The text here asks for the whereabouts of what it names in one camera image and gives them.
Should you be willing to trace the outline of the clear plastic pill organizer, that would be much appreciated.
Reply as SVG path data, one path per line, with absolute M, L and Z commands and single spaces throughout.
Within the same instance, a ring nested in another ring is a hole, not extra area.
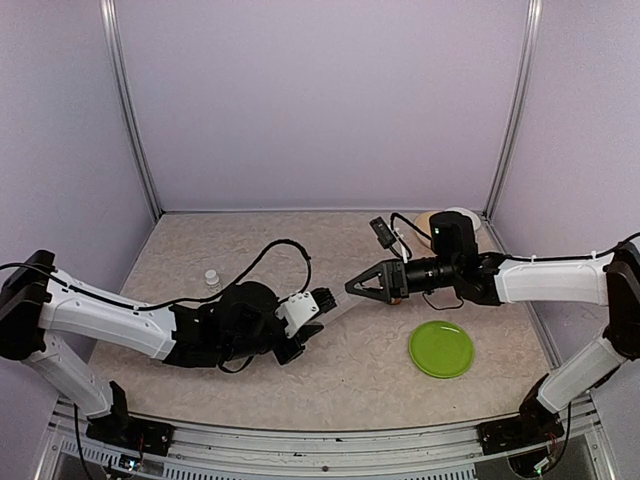
M 318 316 L 316 321 L 327 326 L 329 323 L 337 320 L 339 317 L 361 304 L 364 300 L 364 297 L 352 295 L 347 292 L 341 292 L 336 297 L 336 306 L 329 312 Z

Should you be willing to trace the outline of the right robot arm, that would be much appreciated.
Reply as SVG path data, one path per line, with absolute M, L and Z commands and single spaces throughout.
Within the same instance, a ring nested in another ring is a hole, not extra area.
M 577 302 L 605 306 L 601 335 L 541 379 L 513 419 L 523 444 L 559 424 L 559 413 L 639 357 L 639 251 L 625 239 L 604 252 L 517 257 L 478 249 L 469 217 L 443 211 L 429 219 L 430 258 L 384 260 L 345 284 L 348 293 L 391 303 L 413 293 L 451 287 L 461 300 L 499 306 L 519 302 Z

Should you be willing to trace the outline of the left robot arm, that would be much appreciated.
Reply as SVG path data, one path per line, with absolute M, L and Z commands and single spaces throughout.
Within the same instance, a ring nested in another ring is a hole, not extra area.
M 178 300 L 149 305 L 84 285 L 36 251 L 10 265 L 1 287 L 1 355 L 22 362 L 53 384 L 87 417 L 91 434 L 121 445 L 140 434 L 124 390 L 95 375 L 60 338 L 69 332 L 146 355 L 180 368 L 245 365 L 271 353 L 281 365 L 299 357 L 322 330 L 318 317 L 336 306 L 316 288 L 279 298 L 266 285 L 235 282 L 210 302 Z

